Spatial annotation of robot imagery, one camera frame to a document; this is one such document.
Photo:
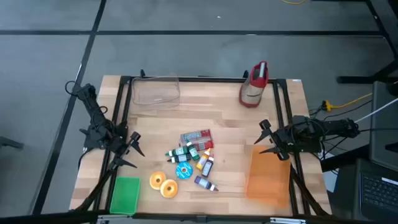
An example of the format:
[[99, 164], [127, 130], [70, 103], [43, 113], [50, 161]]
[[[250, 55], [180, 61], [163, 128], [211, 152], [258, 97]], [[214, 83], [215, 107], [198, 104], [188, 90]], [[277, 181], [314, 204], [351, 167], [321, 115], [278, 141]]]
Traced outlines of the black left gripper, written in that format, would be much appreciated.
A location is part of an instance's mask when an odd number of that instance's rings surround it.
[[[116, 169], [120, 166], [129, 166], [133, 168], [137, 168], [134, 164], [125, 161], [124, 159], [120, 158], [127, 150], [127, 133], [128, 133], [128, 125], [127, 123], [120, 123], [119, 125], [112, 124], [108, 135], [105, 140], [106, 149], [113, 152], [117, 158], [113, 159], [113, 169]], [[141, 148], [139, 147], [139, 139], [141, 135], [134, 131], [131, 134], [130, 140], [128, 144], [135, 149], [140, 155], [145, 156], [142, 152]]]

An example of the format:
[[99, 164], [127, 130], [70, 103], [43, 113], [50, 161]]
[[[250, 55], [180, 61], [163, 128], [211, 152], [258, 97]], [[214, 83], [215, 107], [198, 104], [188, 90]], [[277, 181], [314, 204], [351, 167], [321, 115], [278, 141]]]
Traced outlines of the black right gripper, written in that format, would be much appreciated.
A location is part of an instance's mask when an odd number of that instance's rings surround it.
[[276, 154], [280, 161], [286, 161], [290, 158], [289, 153], [295, 152], [296, 143], [294, 136], [292, 134], [291, 125], [285, 126], [284, 128], [271, 130], [271, 124], [268, 119], [264, 119], [259, 123], [262, 131], [259, 138], [254, 142], [254, 144], [259, 143], [264, 138], [271, 135], [271, 142], [274, 147], [265, 149], [260, 152], [260, 154], [273, 153]]

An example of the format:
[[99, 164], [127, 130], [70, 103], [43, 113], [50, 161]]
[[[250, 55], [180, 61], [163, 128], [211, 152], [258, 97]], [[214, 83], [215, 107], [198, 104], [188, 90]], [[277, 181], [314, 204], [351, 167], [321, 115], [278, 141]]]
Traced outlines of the yellow toy donut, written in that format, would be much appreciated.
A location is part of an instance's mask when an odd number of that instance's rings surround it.
[[160, 186], [160, 193], [165, 198], [173, 198], [178, 192], [178, 183], [172, 179], [165, 180]]
[[166, 179], [167, 177], [163, 172], [157, 171], [150, 176], [149, 184], [154, 190], [160, 190], [161, 185]]

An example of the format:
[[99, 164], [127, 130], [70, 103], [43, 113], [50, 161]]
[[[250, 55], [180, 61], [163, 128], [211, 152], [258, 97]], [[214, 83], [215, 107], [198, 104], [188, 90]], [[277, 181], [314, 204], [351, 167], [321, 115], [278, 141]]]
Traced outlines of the green food colouring bottle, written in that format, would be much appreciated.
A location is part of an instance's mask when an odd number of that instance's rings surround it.
[[186, 146], [178, 147], [165, 153], [165, 155], [169, 157], [180, 156], [183, 154], [188, 154], [188, 148]]
[[197, 160], [200, 159], [198, 151], [197, 151], [195, 145], [192, 142], [187, 142], [186, 147], [187, 147], [188, 152], [190, 153], [190, 155], [191, 155], [191, 157], [192, 157], [192, 159], [194, 161], [197, 161]]

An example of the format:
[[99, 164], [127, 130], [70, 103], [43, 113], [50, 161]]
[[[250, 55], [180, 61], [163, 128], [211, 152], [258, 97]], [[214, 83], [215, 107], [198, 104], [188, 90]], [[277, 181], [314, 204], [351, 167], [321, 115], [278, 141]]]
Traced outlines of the black food colouring bottle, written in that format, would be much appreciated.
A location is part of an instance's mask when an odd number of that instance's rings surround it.
[[187, 162], [189, 160], [191, 160], [192, 157], [189, 154], [182, 154], [179, 156], [173, 156], [170, 159], [167, 160], [167, 162], [171, 162], [171, 163], [180, 163], [180, 162]]

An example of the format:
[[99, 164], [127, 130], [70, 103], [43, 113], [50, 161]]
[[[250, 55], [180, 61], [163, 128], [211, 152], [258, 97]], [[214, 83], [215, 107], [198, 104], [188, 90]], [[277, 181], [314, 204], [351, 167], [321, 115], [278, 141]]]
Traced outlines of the blue frosted toy donut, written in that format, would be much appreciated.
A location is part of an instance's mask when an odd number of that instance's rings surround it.
[[188, 162], [180, 162], [176, 166], [175, 173], [179, 179], [189, 179], [193, 174], [193, 168]]

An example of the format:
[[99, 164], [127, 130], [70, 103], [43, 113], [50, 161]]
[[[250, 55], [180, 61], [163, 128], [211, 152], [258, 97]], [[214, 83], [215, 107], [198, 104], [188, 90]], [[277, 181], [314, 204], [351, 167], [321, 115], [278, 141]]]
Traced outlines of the red snack packet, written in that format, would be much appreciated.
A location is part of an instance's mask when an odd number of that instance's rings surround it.
[[211, 131], [209, 129], [194, 131], [190, 133], [184, 133], [180, 135], [180, 142], [185, 143], [188, 141], [194, 142], [203, 139], [211, 139]]

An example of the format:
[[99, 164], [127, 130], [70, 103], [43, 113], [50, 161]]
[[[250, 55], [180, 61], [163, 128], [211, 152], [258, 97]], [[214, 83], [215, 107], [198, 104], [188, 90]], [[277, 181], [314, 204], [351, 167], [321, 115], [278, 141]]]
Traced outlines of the red grey staples pack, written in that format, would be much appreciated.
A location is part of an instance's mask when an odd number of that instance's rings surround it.
[[209, 148], [214, 148], [212, 139], [195, 139], [191, 141], [184, 141], [181, 143], [181, 145], [186, 146], [189, 142], [195, 146], [197, 151], [204, 151]]

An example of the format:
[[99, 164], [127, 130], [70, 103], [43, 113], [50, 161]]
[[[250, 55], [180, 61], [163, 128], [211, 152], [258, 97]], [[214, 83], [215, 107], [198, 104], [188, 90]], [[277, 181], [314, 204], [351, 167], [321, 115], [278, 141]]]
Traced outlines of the yellow food colouring bottle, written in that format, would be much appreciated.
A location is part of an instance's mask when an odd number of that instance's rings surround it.
[[198, 170], [202, 170], [207, 159], [210, 157], [211, 148], [207, 149], [196, 164]]

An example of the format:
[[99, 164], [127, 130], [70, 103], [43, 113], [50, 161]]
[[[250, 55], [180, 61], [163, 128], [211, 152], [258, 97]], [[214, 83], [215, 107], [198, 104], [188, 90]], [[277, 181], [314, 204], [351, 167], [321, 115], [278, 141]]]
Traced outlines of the orange plastic tray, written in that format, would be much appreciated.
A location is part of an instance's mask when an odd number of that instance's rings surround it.
[[261, 154], [266, 149], [265, 146], [253, 147], [246, 178], [246, 198], [277, 208], [287, 208], [290, 202], [290, 159], [281, 161], [276, 154]]

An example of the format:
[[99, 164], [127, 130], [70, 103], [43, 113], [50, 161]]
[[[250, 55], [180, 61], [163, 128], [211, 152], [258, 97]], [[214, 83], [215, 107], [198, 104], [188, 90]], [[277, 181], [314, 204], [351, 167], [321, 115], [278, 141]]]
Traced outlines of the green plastic tray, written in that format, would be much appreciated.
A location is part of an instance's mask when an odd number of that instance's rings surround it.
[[138, 177], [117, 177], [109, 212], [134, 215], [140, 194], [141, 180]]

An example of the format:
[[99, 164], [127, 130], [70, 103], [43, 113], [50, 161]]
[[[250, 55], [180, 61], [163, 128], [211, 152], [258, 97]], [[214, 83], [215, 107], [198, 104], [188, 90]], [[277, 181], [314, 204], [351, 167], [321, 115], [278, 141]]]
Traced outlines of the black laptop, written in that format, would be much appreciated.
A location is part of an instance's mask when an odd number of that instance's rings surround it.
[[370, 219], [398, 222], [398, 182], [379, 175], [359, 175], [359, 211]]

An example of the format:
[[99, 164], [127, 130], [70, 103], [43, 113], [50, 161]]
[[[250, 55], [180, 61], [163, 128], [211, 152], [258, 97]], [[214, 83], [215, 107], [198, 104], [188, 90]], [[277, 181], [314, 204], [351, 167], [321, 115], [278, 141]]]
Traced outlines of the black chair base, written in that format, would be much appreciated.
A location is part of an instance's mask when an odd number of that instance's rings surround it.
[[2, 148], [3, 146], [4, 147], [12, 147], [17, 150], [22, 150], [24, 147], [24, 144], [21, 142], [13, 141], [12, 139], [0, 136], [0, 148]]

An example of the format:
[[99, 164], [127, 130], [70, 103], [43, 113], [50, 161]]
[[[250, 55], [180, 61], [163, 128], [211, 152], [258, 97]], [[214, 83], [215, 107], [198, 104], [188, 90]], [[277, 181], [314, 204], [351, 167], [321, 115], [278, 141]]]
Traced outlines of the black desk leg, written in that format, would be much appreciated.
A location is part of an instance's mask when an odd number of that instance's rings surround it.
[[374, 21], [379, 29], [379, 33], [387, 42], [393, 54], [392, 62], [381, 68], [370, 76], [338, 76], [336, 82], [340, 84], [372, 84], [376, 81], [386, 83], [398, 83], [398, 76], [393, 77], [394, 72], [398, 72], [398, 3], [392, 7], [393, 0], [364, 0]]

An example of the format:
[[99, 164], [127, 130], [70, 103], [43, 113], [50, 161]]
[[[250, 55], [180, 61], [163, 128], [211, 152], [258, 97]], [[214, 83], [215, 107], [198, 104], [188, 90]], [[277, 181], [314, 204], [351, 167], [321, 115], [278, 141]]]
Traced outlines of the black aluminium table frame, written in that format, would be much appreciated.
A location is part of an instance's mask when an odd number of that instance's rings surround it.
[[[141, 134], [143, 154], [131, 153], [136, 168], [122, 167], [121, 175], [138, 176], [142, 180], [137, 204], [137, 219], [179, 220], [197, 223], [206, 222], [267, 222], [270, 217], [292, 218], [290, 208], [277, 208], [247, 200], [241, 182], [249, 164], [254, 137], [259, 132], [258, 122], [269, 118], [272, 124], [288, 113], [304, 113], [306, 108], [302, 82], [299, 80], [270, 80], [266, 86], [258, 113], [246, 119], [241, 113], [245, 108], [238, 103], [238, 90], [242, 78], [182, 77], [179, 80], [181, 104], [191, 117], [180, 119], [175, 114], [168, 118], [130, 117], [128, 125]], [[221, 113], [231, 109], [238, 114], [231, 121], [221, 118]], [[166, 167], [164, 162], [142, 165], [149, 159], [155, 138], [156, 145], [168, 145], [172, 138], [188, 128], [212, 131], [216, 147], [226, 162], [215, 177], [219, 194], [208, 193], [194, 184], [186, 184], [185, 190], [173, 199], [155, 195], [149, 188], [150, 173]]]

